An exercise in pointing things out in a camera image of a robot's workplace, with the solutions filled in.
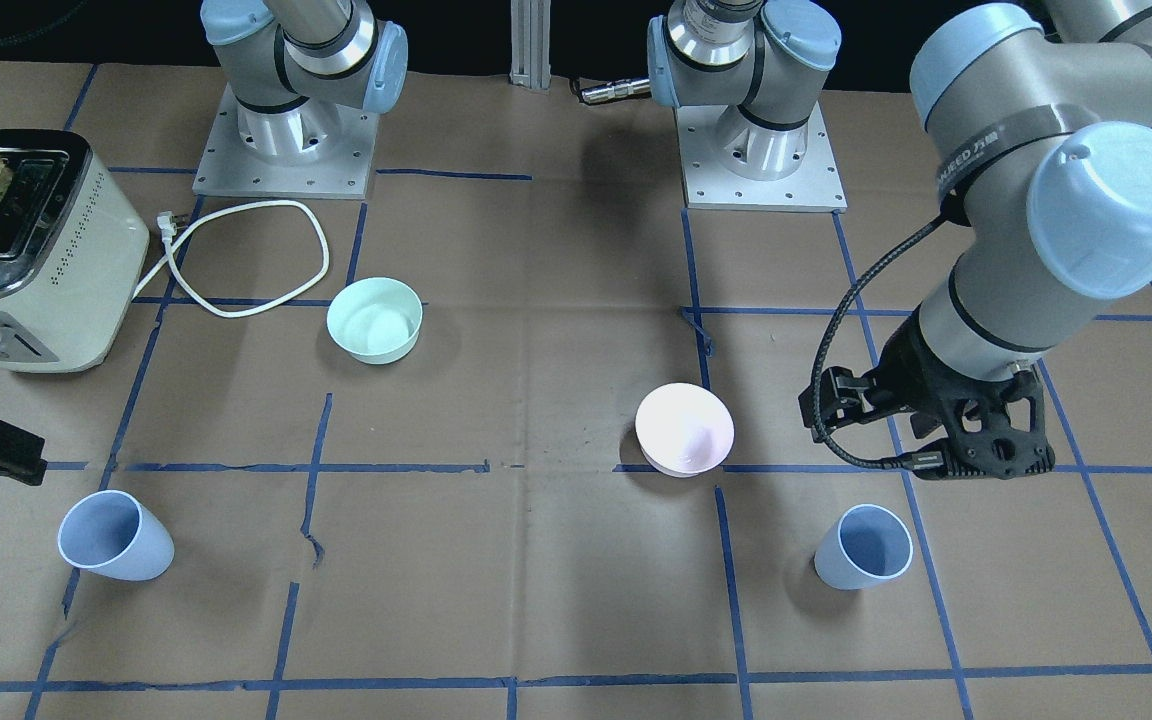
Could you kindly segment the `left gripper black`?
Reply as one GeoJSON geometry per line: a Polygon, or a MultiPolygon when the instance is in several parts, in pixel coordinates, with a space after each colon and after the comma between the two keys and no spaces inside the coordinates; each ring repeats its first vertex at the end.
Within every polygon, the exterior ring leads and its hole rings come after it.
{"type": "Polygon", "coordinates": [[[1032,366],[1006,366],[980,381],[938,359],[914,318],[900,325],[879,363],[856,376],[828,366],[841,320],[833,318],[814,351],[801,418],[813,441],[856,468],[905,470],[924,480],[1010,479],[1052,471],[1055,452],[1044,423],[1044,391],[1032,366]],[[925,445],[888,457],[861,457],[838,444],[838,429],[905,415],[925,445]]]}

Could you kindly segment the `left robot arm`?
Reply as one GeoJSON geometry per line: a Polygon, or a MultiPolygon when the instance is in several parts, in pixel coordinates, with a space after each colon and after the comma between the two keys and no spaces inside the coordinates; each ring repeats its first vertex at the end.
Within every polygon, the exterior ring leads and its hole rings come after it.
{"type": "Polygon", "coordinates": [[[1036,361],[1152,281],[1152,1],[1020,3],[948,18],[909,85],[940,210],[838,302],[799,414],[858,468],[929,480],[1046,473],[1036,361]],[[867,373],[826,355],[861,290],[942,223],[973,245],[867,373]]]}

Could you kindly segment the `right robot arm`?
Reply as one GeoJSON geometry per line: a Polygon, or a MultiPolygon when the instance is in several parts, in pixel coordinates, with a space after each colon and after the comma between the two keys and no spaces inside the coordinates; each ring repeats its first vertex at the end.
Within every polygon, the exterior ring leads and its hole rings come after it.
{"type": "MultiPolygon", "coordinates": [[[[361,199],[408,40],[365,1],[206,1],[227,76],[194,190],[234,199],[361,199]]],[[[152,279],[150,232],[91,143],[0,129],[0,367],[83,372],[152,279]]]]}

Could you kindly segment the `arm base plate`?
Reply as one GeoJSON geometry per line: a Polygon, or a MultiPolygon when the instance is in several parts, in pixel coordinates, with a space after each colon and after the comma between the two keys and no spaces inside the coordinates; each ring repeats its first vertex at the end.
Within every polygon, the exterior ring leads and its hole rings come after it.
{"type": "Polygon", "coordinates": [[[308,100],[262,114],[225,88],[192,190],[219,199],[364,200],[380,118],[308,100]]]}
{"type": "Polygon", "coordinates": [[[842,213],[849,209],[820,105],[796,129],[767,129],[736,106],[675,109],[687,209],[842,213]]]}

